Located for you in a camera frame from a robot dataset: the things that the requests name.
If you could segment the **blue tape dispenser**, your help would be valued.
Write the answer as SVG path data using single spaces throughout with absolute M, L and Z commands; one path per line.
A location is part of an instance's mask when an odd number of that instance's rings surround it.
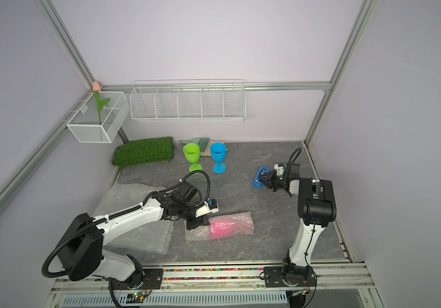
M 269 168 L 264 166 L 260 167 L 258 172 L 256 173 L 254 180 L 252 181 L 252 185 L 258 189 L 261 189 L 264 186 L 264 184 L 260 180 L 260 177 L 264 176 L 268 172 L 270 172 Z

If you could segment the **pink plastic wine glass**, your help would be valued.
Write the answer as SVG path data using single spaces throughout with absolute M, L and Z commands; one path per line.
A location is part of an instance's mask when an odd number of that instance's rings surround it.
M 251 235 L 254 232 L 254 225 L 249 216 L 219 216 L 210 219 L 210 231 L 213 239 L 239 234 Z

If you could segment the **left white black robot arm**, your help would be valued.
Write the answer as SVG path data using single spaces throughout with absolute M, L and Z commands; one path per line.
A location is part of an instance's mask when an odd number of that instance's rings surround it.
M 139 261 L 104 247 L 136 228 L 170 218 L 183 219 L 188 230 L 207 226 L 206 215 L 218 210 L 215 199 L 202 196 L 195 186 L 183 180 L 170 189 L 152 191 L 141 203 L 124 210 L 95 218 L 81 214 L 46 258 L 41 273 L 46 278 L 66 276 L 79 281 L 93 276 L 129 289 L 141 287 L 146 274 Z

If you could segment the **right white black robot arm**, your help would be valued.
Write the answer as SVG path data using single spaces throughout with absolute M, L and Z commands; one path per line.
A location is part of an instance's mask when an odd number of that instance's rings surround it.
M 335 221 L 337 209 L 333 184 L 329 180 L 300 177 L 289 167 L 261 168 L 258 181 L 273 191 L 285 190 L 297 196 L 300 225 L 296 239 L 281 266 L 264 268 L 261 277 L 266 287 L 315 287 L 317 274 L 311 260 L 316 242 L 325 228 Z

